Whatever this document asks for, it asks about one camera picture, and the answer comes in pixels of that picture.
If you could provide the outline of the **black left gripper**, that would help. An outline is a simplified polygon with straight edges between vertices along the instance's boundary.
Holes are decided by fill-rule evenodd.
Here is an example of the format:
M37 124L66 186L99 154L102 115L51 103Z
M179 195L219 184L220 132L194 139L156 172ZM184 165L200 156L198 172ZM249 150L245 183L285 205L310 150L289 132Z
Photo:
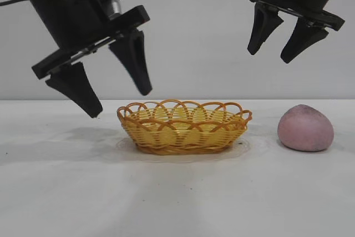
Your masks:
M59 49L32 67L38 79L96 42L149 21L139 5L111 19L104 10L108 0L29 0ZM68 65L45 82L77 104L91 118L103 107L90 85L83 63Z

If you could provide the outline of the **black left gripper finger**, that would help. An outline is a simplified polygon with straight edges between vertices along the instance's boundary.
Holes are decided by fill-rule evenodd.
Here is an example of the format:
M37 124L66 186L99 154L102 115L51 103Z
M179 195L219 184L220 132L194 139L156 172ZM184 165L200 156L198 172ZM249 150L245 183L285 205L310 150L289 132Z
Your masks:
M109 44L109 49L127 70L140 94L148 95L152 85L146 65L143 31L133 29L122 34Z

